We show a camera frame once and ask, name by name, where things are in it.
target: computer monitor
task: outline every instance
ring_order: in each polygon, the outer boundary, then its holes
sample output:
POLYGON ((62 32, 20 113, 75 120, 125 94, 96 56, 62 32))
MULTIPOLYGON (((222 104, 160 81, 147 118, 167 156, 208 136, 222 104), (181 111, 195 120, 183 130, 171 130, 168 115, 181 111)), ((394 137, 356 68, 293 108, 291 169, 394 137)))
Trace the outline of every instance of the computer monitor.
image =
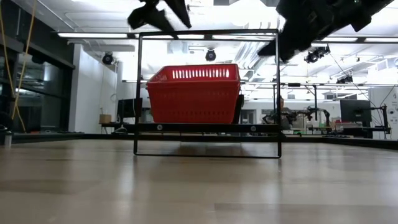
POLYGON ((371 102, 368 100, 340 100, 341 121, 370 123, 371 102))
POLYGON ((136 113, 141 112, 142 98, 126 99, 118 101, 118 115, 120 118, 134 118, 136 113))

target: window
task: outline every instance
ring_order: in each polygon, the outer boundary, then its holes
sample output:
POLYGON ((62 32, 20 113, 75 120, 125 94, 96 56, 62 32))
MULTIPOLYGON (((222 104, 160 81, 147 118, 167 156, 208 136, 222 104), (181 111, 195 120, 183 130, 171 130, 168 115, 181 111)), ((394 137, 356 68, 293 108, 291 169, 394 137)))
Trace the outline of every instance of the window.
MULTIPOLYGON (((43 60, 27 55, 26 67, 22 84, 43 90, 52 95, 63 96, 68 94, 69 89, 65 88, 64 83, 67 76, 64 70, 44 62, 43 60)), ((24 56, 19 55, 17 82, 21 78, 24 56)))
MULTIPOLYGON (((66 130, 62 104, 63 100, 60 98, 21 89, 18 105, 27 133, 56 133, 66 130)), ((18 119, 14 120, 14 131, 23 132, 18 119)))
POLYGON ((0 84, 0 111, 6 112, 6 99, 2 95, 2 84, 0 84))
POLYGON ((0 57, 0 77, 7 77, 7 69, 4 57, 0 57))

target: laminate floor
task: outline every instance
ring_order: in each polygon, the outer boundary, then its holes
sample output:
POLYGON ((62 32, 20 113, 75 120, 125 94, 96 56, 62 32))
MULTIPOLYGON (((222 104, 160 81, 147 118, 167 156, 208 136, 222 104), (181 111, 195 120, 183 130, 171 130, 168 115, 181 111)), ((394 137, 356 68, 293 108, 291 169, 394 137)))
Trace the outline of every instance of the laminate floor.
MULTIPOLYGON (((140 143, 151 153, 272 148, 140 143)), ((282 159, 219 159, 136 157, 131 141, 18 144, 0 149, 0 223, 396 224, 398 153, 284 144, 282 159)))

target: metal frame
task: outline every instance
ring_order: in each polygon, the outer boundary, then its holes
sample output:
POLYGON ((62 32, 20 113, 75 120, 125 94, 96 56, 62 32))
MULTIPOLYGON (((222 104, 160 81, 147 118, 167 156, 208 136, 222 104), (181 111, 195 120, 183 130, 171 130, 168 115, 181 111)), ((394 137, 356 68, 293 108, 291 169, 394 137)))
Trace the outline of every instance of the metal frame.
MULTIPOLYGON (((275 35, 275 43, 276 43, 276 53, 275 57, 279 58, 279 30, 277 29, 257 29, 257 30, 185 30, 185 31, 177 31, 177 32, 142 32, 139 34, 138 38, 138 66, 137 66, 137 82, 136 82, 136 99, 140 98, 141 94, 141 62, 142 62, 142 42, 143 40, 151 40, 146 39, 148 36, 160 36, 160 35, 197 35, 202 34, 205 35, 223 35, 223 34, 248 34, 248 33, 267 33, 275 35)), ((280 126, 281 121, 281 112, 280 112, 280 62, 276 60, 276 90, 277 90, 277 124, 272 125, 246 125, 246 124, 144 124, 139 123, 139 118, 141 116, 141 105, 138 105, 135 117, 135 125, 134 125, 134 154, 137 156, 185 156, 185 157, 244 157, 244 158, 262 158, 262 159, 279 159, 282 157, 282 138, 284 135, 282 134, 282 128, 280 126), (138 140, 140 139, 141 131, 170 131, 170 132, 222 132, 222 133, 274 133, 277 135, 277 156, 273 157, 264 157, 264 156, 213 156, 213 155, 181 155, 181 154, 141 154, 138 153, 138 140)), ((220 141, 222 138, 216 138, 215 141, 220 141)))

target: plastic basket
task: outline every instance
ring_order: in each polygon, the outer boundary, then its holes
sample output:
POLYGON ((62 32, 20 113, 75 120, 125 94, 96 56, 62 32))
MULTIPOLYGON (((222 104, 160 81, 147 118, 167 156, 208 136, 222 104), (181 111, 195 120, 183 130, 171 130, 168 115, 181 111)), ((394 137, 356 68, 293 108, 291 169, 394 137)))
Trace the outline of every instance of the plastic basket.
POLYGON ((239 88, 236 64, 166 66, 147 83, 156 123, 230 124, 239 88))

